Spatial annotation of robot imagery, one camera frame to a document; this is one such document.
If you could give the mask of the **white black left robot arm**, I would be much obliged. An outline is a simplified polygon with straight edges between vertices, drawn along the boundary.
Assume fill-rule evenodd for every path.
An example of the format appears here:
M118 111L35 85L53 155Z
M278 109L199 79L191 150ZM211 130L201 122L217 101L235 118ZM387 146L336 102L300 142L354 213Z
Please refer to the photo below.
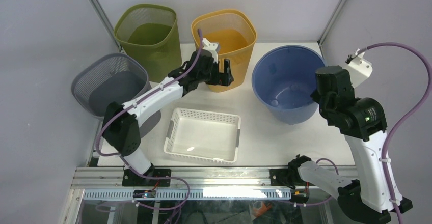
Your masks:
M133 179L140 186L148 186L161 177L153 175L153 164L139 148L140 127L144 122L166 105L195 90L201 83L227 87L233 81L230 59L223 59L220 65L210 51L196 50L190 60L172 70L158 86L122 104L110 103L95 145L98 146L104 139L116 149L113 155L119 156L134 173Z

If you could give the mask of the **large blue plastic bucket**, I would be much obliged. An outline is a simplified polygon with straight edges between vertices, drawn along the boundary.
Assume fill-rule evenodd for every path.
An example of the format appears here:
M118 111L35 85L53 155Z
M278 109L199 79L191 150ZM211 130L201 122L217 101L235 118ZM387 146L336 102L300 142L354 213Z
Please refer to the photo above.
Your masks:
M317 110L311 98L316 89L315 71L326 65L316 51L299 45L275 48L257 62L252 89L277 120L295 125L310 119Z

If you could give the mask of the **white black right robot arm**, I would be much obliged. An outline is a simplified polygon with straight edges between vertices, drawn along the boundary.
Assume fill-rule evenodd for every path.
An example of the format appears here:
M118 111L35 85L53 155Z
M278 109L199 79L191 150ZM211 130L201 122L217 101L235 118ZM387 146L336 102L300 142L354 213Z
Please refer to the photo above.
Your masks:
M384 151L387 122L382 106L372 98L357 98L348 70L326 66L316 70L311 97L320 115L347 141L357 167L356 179L324 169L307 156L297 156L276 175L291 189L303 183L319 187L335 198L342 212L360 223L389 223L391 212L405 213L413 206L397 189Z

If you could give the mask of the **yellow mesh bin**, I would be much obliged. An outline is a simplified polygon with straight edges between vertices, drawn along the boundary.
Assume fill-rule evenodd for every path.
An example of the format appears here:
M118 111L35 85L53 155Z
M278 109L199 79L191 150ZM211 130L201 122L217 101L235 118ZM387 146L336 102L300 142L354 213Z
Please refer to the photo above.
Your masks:
M257 33L248 17L239 10L224 9L197 17L191 24L195 45L199 45L197 30L210 42L220 45L219 62L223 70L224 59L230 60L233 83L228 86L211 86L212 92L220 93L240 86L244 80L257 40Z

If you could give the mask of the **white perforated plastic basket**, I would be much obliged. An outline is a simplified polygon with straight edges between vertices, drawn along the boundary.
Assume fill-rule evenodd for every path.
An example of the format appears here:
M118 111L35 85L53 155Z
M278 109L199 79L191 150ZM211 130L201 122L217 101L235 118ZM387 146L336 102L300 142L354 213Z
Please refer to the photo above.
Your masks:
M164 152L188 160L233 164L240 130L239 115L178 107L169 123Z

